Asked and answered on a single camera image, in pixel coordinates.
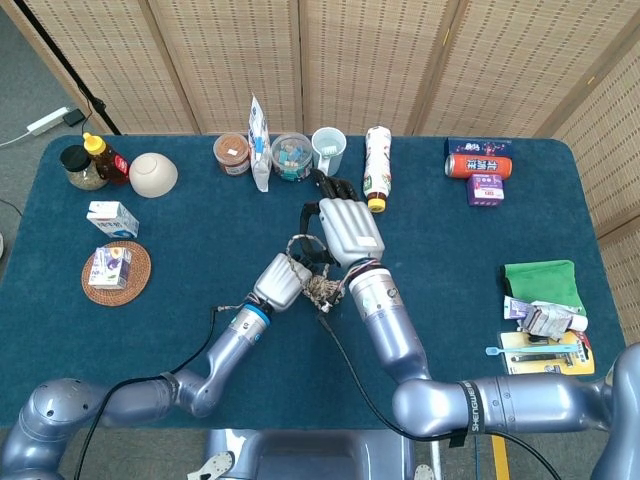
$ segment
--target white mug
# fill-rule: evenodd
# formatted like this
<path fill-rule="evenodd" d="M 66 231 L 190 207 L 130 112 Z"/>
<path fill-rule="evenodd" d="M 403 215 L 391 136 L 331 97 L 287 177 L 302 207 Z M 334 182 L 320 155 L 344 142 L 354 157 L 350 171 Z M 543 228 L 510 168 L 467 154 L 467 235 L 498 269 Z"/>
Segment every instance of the white mug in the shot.
<path fill-rule="evenodd" d="M 342 154 L 347 147 L 347 137 L 337 128 L 322 127 L 311 137 L 313 166 L 328 176 L 333 176 L 340 168 Z"/>

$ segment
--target white bowl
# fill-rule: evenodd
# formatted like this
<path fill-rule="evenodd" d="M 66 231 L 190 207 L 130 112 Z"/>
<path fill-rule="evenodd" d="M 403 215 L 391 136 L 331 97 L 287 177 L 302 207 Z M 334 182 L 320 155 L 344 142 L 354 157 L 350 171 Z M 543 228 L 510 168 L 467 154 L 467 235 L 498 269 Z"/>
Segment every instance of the white bowl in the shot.
<path fill-rule="evenodd" d="M 131 164 L 129 180 L 138 195 L 160 197 L 168 193 L 178 181 L 178 169 L 164 155 L 143 153 Z"/>

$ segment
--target cardboard box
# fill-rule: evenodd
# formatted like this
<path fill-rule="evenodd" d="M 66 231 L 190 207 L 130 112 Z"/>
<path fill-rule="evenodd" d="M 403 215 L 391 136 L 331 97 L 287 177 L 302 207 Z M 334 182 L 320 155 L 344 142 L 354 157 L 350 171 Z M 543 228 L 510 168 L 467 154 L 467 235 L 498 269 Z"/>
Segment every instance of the cardboard box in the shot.
<path fill-rule="evenodd" d="M 512 158 L 511 140 L 500 138 L 449 137 L 444 145 L 445 156 L 452 153 Z"/>
<path fill-rule="evenodd" d="M 504 200 L 502 177 L 476 173 L 467 180 L 467 197 L 469 205 L 480 207 L 497 207 Z"/>
<path fill-rule="evenodd" d="M 120 202 L 91 202 L 87 220 L 112 238 L 138 236 L 138 220 Z"/>
<path fill-rule="evenodd" d="M 93 256 L 89 285 L 105 290 L 127 287 L 131 268 L 131 251 L 123 247 L 99 247 Z"/>

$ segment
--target yellow cap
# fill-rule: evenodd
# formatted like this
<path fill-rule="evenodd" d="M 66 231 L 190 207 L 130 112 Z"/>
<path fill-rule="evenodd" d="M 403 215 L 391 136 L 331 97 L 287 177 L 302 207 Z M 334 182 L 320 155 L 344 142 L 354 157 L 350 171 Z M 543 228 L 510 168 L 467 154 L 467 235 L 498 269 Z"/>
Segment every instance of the yellow cap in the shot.
<path fill-rule="evenodd" d="M 89 155 L 100 155 L 107 148 L 102 137 L 85 132 L 82 138 L 84 138 L 84 149 L 89 152 Z"/>
<path fill-rule="evenodd" d="M 384 209 L 387 207 L 387 202 L 381 198 L 372 198 L 367 202 L 367 206 L 373 213 L 380 213 L 384 212 Z"/>

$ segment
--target yellow tape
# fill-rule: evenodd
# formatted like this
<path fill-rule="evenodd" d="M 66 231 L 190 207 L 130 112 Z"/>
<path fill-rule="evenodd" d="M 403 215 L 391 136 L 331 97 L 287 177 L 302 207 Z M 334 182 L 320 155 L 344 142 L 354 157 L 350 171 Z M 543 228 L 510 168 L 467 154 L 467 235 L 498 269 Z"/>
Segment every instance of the yellow tape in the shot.
<path fill-rule="evenodd" d="M 493 461 L 496 466 L 496 479 L 509 480 L 509 462 L 504 438 L 491 435 L 491 446 L 493 447 Z"/>

